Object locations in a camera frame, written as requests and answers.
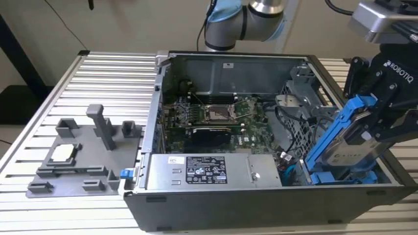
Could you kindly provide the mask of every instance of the robotic arm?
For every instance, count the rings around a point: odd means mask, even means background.
[[[229,51],[237,40],[267,41],[275,39],[285,26],[282,0],[213,0],[205,23],[209,51]]]
[[[373,184],[376,159],[398,142],[418,138],[418,1],[362,1],[350,27],[381,44],[372,64],[352,61],[335,121],[303,167],[313,184]]]

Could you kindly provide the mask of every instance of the blue latch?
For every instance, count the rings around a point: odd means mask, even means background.
[[[132,180],[134,179],[134,170],[124,169],[120,171],[120,178]]]

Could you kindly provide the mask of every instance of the robotiq logo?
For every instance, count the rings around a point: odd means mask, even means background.
[[[385,67],[390,67],[404,78],[405,80],[412,83],[414,81],[414,77],[405,72],[405,70],[390,60],[384,64]]]

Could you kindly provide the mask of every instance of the white label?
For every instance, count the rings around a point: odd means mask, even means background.
[[[169,164],[185,164],[185,157],[169,157]]]
[[[414,77],[393,61],[388,60],[384,66],[392,68],[409,83],[414,81]]]
[[[281,158],[283,158],[286,161],[290,161],[293,159],[293,156],[290,154],[282,152]]]
[[[225,69],[233,69],[234,68],[234,63],[223,63],[223,68]]]

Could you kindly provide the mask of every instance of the black cable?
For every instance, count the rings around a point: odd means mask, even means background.
[[[202,31],[203,31],[203,29],[206,30],[207,23],[209,23],[209,18],[211,16],[213,12],[214,12],[217,3],[218,3],[218,0],[210,0],[207,16],[205,18],[203,25],[202,25],[202,28],[201,28],[201,31],[199,31],[199,34],[198,34],[198,38],[197,38],[197,51],[199,51],[199,39],[201,39]]]
[[[321,127],[323,129],[323,131],[327,130],[326,127],[321,124],[322,120],[334,122],[334,120],[330,117],[327,117],[327,116],[319,115],[318,117],[319,117],[319,119],[318,119],[318,122],[317,122],[317,125],[315,125],[315,128],[314,128],[314,131],[313,131],[313,144],[314,145],[317,144],[318,127]]]
[[[286,150],[286,153],[289,153],[289,151],[293,149],[294,145],[295,145],[295,142],[297,142],[297,137],[295,137],[295,134],[293,132],[293,130],[290,129],[290,127],[285,124],[283,120],[282,120],[282,117],[279,115],[279,105],[277,105],[277,107],[274,108],[274,114],[275,114],[275,118],[277,120],[279,121],[279,123],[282,124],[282,126],[285,127],[285,129],[290,132],[290,135],[293,136],[293,141],[290,143],[290,146]]]
[[[182,105],[178,105],[178,104],[169,104],[169,105],[166,105],[166,106],[169,106],[169,107],[181,107],[181,108],[185,110],[185,115],[186,115],[186,120],[185,120],[185,122],[189,120],[189,113],[187,113],[186,108],[185,108]]]
[[[347,11],[347,10],[345,10],[345,9],[338,8],[338,7],[333,4],[331,0],[326,0],[326,4],[327,4],[329,7],[333,9],[333,11],[335,11],[335,12],[339,13],[339,14],[343,14],[343,15],[346,15],[346,16],[352,16],[353,13],[354,13],[353,11]]]
[[[291,118],[293,120],[299,121],[299,122],[307,122],[307,120],[305,120],[303,118],[298,118],[298,117],[295,117],[294,115],[290,115],[290,114],[286,112],[286,110],[282,108],[281,105],[278,105],[277,108],[281,110],[281,113],[282,113],[286,117],[289,117],[289,118]]]
[[[11,143],[11,142],[8,142],[8,141],[0,140],[0,142],[3,142],[3,143],[6,143],[6,144],[12,145],[12,143]]]
[[[56,16],[59,17],[60,21],[63,22],[64,27],[68,29],[70,33],[71,33],[71,34],[72,34],[72,36],[74,36],[74,37],[79,40],[80,44],[83,45],[84,49],[87,50],[87,47],[86,47],[84,43],[82,42],[82,40],[79,39],[79,37],[75,35],[75,33],[74,33],[74,32],[71,31],[71,29],[68,28],[68,26],[67,26],[67,24],[66,24],[66,22],[64,22],[63,18],[60,17],[60,15],[59,15],[58,11],[56,11],[56,10],[55,10],[55,8],[51,6],[51,4],[48,3],[48,1],[47,1],[47,0],[44,0],[44,2],[48,4],[48,6],[51,7],[51,9],[54,10],[54,12],[55,12]]]
[[[412,43],[418,43],[418,29],[404,21],[392,24],[392,28],[410,40]]]

